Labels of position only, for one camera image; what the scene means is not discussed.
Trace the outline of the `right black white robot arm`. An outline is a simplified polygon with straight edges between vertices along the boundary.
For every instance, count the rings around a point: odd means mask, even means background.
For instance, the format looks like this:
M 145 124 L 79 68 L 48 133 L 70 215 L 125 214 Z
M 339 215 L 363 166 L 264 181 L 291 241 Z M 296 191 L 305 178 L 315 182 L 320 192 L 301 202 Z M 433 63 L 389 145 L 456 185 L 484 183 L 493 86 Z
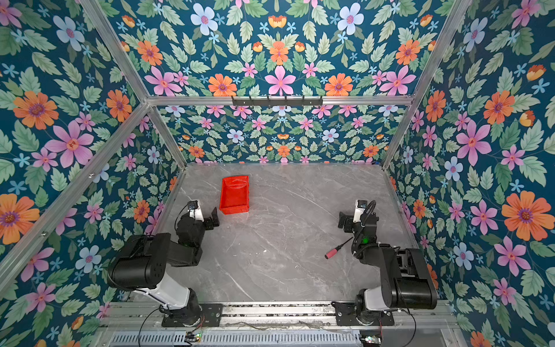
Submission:
M 360 325 L 376 325 L 392 311 L 435 309 L 438 294 L 435 284 L 417 248 L 394 247 L 377 238 L 376 213 L 339 214 L 338 227 L 353 235 L 351 254 L 361 264 L 377 268 L 380 284 L 361 289 L 351 317 Z

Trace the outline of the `red handled screwdriver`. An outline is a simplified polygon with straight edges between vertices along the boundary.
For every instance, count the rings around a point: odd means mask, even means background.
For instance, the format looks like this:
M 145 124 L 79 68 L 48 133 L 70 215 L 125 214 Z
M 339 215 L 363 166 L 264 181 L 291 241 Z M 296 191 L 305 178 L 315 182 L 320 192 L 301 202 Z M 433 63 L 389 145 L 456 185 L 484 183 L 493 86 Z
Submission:
M 339 244 L 338 246 L 334 247 L 333 249 L 331 249 L 329 252 L 327 252 L 325 254 L 325 259 L 329 260 L 333 257 L 336 256 L 336 254 L 338 254 L 338 252 L 346 245 L 349 243 L 349 241 L 351 241 L 353 239 L 353 237 L 349 238 L 348 240 L 346 240 L 344 243 Z

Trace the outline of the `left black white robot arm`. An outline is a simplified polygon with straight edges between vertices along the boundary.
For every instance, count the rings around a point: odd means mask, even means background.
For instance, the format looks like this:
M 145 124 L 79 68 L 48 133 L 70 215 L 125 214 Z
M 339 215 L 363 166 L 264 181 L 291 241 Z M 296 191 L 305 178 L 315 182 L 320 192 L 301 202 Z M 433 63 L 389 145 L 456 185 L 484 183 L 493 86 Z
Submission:
M 205 232 L 220 225 L 217 208 L 207 218 L 196 200 L 186 209 L 175 224 L 177 242 L 169 233 L 130 237 L 108 269 L 108 284 L 156 301 L 164 328 L 218 327 L 223 305 L 200 304 L 195 290 L 178 283 L 166 270 L 199 265 Z

